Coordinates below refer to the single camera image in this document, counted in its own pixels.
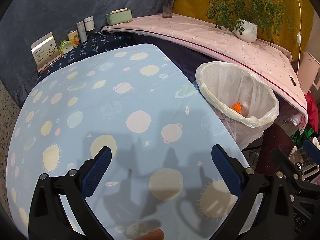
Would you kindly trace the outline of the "person's left hand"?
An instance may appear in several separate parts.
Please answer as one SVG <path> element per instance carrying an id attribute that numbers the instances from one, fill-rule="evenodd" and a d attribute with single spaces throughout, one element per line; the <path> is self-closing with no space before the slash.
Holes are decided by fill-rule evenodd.
<path id="1" fill-rule="evenodd" d="M 164 232 L 161 229 L 152 230 L 136 238 L 136 240 L 163 240 L 163 239 L 164 239 Z"/>

